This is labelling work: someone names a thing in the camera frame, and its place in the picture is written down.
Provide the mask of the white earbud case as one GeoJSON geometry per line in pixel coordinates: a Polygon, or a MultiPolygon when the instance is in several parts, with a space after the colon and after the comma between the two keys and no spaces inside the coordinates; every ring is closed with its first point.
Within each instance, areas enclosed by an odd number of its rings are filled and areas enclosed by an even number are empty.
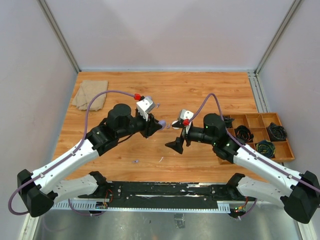
{"type": "Polygon", "coordinates": [[[179,127],[179,126],[176,126],[176,124],[179,124],[179,122],[178,122],[177,120],[175,120],[175,121],[173,121],[173,122],[171,123],[171,127],[172,127],[172,129],[174,129],[174,130],[179,130],[180,127],[179,127]]]}

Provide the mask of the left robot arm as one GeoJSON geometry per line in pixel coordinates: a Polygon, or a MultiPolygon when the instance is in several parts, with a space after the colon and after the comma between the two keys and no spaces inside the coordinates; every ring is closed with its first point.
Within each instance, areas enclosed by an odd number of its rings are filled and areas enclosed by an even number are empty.
{"type": "Polygon", "coordinates": [[[81,195],[101,198],[107,193],[107,181],[98,171],[74,180],[65,178],[84,164],[113,149],[120,139],[127,140],[136,133],[144,138],[164,128],[165,121],[157,120],[151,113],[154,108],[142,100],[136,103],[135,115],[124,103],[116,104],[99,125],[84,132],[84,137],[69,151],[52,162],[17,174],[17,193],[27,213],[39,217],[55,204],[81,195]]]}

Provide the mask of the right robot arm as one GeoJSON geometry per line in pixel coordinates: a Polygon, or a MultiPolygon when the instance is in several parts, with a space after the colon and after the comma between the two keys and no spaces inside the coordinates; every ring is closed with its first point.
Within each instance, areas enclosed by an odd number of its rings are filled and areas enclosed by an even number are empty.
{"type": "Polygon", "coordinates": [[[226,188],[230,199],[252,197],[282,207],[291,218],[302,224],[311,221],[320,205],[320,184],[314,173],[287,168],[240,142],[228,132],[224,119],[216,113],[205,115],[203,127],[194,126],[191,120],[182,116],[173,127],[181,128],[181,134],[166,143],[166,147],[182,154],[183,144],[208,144],[220,159],[244,167],[266,180],[261,182],[244,174],[234,174],[226,188]]]}

